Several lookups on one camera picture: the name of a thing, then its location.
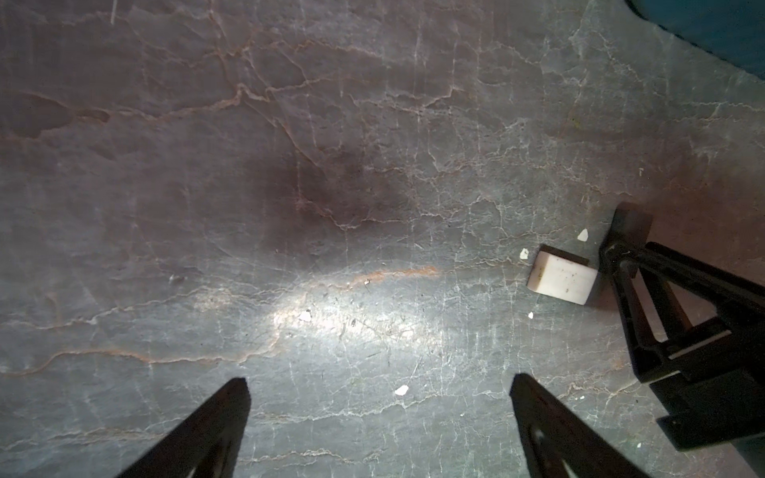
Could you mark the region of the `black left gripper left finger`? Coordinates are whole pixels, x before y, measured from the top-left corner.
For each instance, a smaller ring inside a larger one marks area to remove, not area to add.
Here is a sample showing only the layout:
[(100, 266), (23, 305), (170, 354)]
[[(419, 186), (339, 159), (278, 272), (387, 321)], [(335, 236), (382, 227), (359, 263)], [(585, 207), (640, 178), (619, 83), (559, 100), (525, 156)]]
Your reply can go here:
[(250, 408), (245, 378), (229, 380), (120, 475), (231, 477)]

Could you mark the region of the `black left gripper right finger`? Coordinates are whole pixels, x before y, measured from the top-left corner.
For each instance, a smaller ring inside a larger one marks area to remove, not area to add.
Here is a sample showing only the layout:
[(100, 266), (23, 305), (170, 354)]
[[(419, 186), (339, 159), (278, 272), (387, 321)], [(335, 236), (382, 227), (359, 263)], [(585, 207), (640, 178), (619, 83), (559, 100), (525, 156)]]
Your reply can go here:
[(529, 374), (509, 392), (532, 477), (645, 477), (647, 474), (568, 410)]

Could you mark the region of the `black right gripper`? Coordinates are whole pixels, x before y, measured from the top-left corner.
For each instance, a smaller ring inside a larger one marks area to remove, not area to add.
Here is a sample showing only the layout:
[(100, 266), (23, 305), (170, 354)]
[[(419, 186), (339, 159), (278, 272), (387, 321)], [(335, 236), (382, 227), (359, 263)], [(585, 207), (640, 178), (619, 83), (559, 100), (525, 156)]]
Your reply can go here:
[(600, 246), (633, 370), (678, 451), (730, 444), (764, 475), (764, 288), (651, 242), (653, 217), (623, 202)]

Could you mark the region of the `white eraser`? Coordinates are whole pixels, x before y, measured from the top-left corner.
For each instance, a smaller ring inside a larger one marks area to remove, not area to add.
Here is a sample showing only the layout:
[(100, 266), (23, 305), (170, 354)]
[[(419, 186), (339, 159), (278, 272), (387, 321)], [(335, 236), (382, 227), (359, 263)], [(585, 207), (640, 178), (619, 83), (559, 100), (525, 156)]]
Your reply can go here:
[(541, 245), (535, 256), (527, 288), (537, 294), (583, 306), (590, 299), (598, 271), (579, 256)]

